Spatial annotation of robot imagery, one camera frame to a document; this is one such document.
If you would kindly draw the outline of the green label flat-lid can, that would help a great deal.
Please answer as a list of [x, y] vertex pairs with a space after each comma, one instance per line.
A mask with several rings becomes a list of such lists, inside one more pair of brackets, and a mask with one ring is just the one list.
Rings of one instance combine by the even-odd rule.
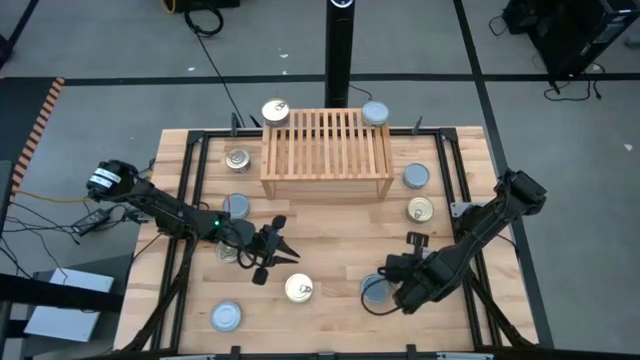
[[212, 327], [219, 332], [233, 332], [241, 321], [241, 307], [236, 302], [228, 300], [217, 303], [210, 316]]
[[223, 200], [222, 210], [231, 219], [246, 219], [250, 214], [250, 201], [241, 193], [232, 193]]
[[361, 281], [360, 293], [367, 303], [382, 305], [391, 297], [391, 286], [384, 276], [370, 274]]
[[425, 187], [430, 180], [429, 169], [421, 163], [408, 164], [403, 172], [403, 182], [411, 189]]
[[373, 127], [380, 127], [387, 124], [390, 116], [389, 108], [379, 101], [368, 101], [362, 107], [363, 120]]

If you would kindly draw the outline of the orange black hazard strip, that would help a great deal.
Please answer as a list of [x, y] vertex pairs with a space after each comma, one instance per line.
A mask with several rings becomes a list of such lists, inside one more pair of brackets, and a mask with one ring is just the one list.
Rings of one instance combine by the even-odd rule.
[[10, 199], [24, 181], [47, 123], [65, 86], [64, 77], [3, 78], [0, 81], [0, 152], [13, 163]]

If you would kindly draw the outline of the wooden slatted shelf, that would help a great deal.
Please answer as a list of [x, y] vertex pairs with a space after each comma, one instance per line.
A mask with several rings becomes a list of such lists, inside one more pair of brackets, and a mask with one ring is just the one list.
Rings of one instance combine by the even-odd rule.
[[357, 181], [386, 197], [395, 180], [391, 131], [360, 109], [292, 109], [289, 123], [263, 127], [260, 181], [268, 198], [283, 182]]

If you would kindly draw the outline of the white flat box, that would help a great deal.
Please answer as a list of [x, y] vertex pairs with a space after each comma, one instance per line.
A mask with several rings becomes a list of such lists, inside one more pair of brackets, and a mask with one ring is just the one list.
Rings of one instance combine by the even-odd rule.
[[[109, 293], [115, 279], [112, 276], [57, 268], [49, 283], [65, 287], [82, 288]], [[37, 305], [27, 321], [27, 335], [87, 343], [97, 326], [100, 312], [73, 305]]]

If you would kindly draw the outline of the black table frame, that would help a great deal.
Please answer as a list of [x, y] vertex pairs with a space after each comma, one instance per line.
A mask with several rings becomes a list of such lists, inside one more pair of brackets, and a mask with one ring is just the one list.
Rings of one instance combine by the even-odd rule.
[[[492, 173], [480, 129], [390, 131], [395, 180], [383, 199], [377, 197], [375, 183], [357, 181], [278, 183], [270, 199], [260, 181], [262, 129], [165, 131], [153, 176], [159, 188], [192, 204], [214, 207], [231, 193], [246, 195], [249, 217], [257, 225], [278, 214], [287, 217], [284, 237], [300, 259], [273, 268], [268, 281], [258, 286], [251, 283], [250, 271], [222, 263], [212, 245], [200, 244], [185, 293], [161, 321], [165, 334], [160, 347], [133, 351], [128, 342], [178, 270], [182, 249], [177, 241], [153, 243], [150, 228], [144, 227], [139, 238], [142, 254], [131, 268], [114, 358], [422, 358], [436, 351], [487, 350], [494, 321], [481, 317], [474, 300], [461, 292], [413, 315], [376, 317], [360, 304], [362, 277], [382, 265], [389, 253], [403, 249], [406, 234], [416, 229], [405, 214], [413, 193], [403, 184], [404, 166], [415, 161], [430, 169], [425, 193], [435, 215], [422, 231], [436, 246], [453, 242], [449, 206], [469, 194], [464, 159], [480, 164], [478, 190], [483, 196], [490, 193]], [[226, 154], [238, 148], [251, 157], [244, 173], [230, 171], [225, 163]], [[313, 282], [313, 294], [305, 303], [293, 303], [285, 294], [285, 282], [296, 273]], [[242, 310], [242, 321], [233, 332], [216, 331], [210, 322], [215, 305], [225, 300]]]

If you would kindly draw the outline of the black metal beam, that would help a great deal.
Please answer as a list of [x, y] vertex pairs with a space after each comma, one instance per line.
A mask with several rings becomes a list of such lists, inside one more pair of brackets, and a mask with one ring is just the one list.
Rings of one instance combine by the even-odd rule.
[[124, 296], [0, 274], [0, 301], [119, 313]]

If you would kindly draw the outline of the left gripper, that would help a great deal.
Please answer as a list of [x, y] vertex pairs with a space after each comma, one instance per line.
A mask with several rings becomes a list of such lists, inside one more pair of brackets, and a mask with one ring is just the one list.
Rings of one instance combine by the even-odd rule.
[[300, 255], [286, 244], [284, 239], [278, 234], [278, 231], [285, 226], [286, 217], [283, 215], [276, 216], [271, 224], [264, 225], [261, 230], [254, 236], [254, 255], [261, 257], [262, 260], [258, 263], [257, 269], [254, 271], [252, 277], [252, 283], [255, 285], [264, 285], [267, 281], [269, 267], [274, 267], [279, 264], [297, 264], [298, 261], [294, 259], [284, 258], [277, 256], [275, 252], [277, 250], [299, 258]]

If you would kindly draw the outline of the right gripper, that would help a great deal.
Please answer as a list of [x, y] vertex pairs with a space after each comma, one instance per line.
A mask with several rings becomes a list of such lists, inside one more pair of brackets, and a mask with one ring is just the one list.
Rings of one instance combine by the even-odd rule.
[[386, 256], [384, 277], [400, 284], [393, 299], [403, 314], [415, 313], [426, 302], [437, 302], [443, 291], [447, 275], [441, 259], [443, 253], [429, 250], [428, 242], [428, 235], [408, 232], [406, 243], [413, 246], [413, 251]]

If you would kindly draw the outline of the black floor box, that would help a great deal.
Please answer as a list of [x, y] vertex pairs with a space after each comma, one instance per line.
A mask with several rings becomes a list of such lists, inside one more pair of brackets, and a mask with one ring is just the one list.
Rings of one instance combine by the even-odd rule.
[[214, 8], [236, 8], [241, 0], [163, 0], [165, 7], [170, 12], [183, 12], [194, 6], [210, 5]]

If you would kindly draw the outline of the black equipment case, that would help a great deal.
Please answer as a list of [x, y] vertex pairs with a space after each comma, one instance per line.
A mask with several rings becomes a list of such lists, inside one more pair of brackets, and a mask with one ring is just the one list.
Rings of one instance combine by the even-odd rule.
[[509, 0], [510, 34], [527, 34], [549, 74], [582, 73], [640, 18], [640, 0]]

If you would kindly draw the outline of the red blue pull-tab can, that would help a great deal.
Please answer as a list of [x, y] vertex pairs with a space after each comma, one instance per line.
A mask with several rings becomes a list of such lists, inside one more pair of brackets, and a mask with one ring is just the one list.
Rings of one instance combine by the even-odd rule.
[[216, 246], [216, 255], [224, 263], [235, 263], [237, 261], [238, 249], [219, 242]]
[[425, 223], [434, 215], [434, 205], [426, 197], [414, 197], [406, 206], [406, 217], [415, 223]]
[[261, 109], [261, 114], [266, 125], [271, 127], [283, 127], [289, 124], [289, 104], [281, 98], [268, 100]]
[[230, 171], [244, 173], [251, 167], [251, 157], [245, 149], [233, 149], [226, 154], [225, 163]]
[[314, 291], [311, 278], [302, 273], [291, 275], [285, 282], [285, 294], [293, 303], [307, 302]]

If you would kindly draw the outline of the black power adapter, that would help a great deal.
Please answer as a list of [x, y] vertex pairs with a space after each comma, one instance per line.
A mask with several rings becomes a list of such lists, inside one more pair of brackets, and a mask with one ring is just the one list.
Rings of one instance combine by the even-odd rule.
[[82, 237], [87, 233], [95, 230], [100, 225], [105, 224], [109, 219], [110, 219], [110, 214], [107, 210], [96, 209], [90, 212], [85, 217], [73, 223], [71, 225], [71, 230], [73, 233]]

